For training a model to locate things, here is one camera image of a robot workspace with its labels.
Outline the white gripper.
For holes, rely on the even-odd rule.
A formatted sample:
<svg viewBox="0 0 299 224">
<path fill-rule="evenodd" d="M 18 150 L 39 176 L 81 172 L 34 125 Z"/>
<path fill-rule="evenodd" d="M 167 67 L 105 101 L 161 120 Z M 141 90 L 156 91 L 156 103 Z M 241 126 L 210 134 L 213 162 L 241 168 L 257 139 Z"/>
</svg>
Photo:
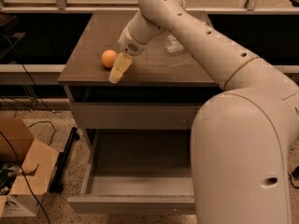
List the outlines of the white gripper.
<svg viewBox="0 0 299 224">
<path fill-rule="evenodd" d="M 130 67 L 133 62 L 132 56 L 140 55 L 146 48 L 144 44 L 133 38 L 127 27 L 121 32 L 118 43 L 123 52 L 117 55 L 110 71 L 109 81 L 113 84 L 118 83 Z"/>
</svg>

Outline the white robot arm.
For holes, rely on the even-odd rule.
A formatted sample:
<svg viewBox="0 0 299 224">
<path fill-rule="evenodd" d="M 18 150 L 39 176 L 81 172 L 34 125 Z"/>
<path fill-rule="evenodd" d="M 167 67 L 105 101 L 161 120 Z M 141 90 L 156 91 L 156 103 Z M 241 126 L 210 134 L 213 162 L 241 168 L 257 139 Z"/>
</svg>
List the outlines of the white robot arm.
<svg viewBox="0 0 299 224">
<path fill-rule="evenodd" d="M 273 65 L 188 14 L 183 0 L 138 0 L 109 80 L 118 82 L 153 37 L 169 31 L 222 92 L 191 132 L 199 224 L 292 224 L 288 150 L 299 134 L 299 87 Z"/>
</svg>

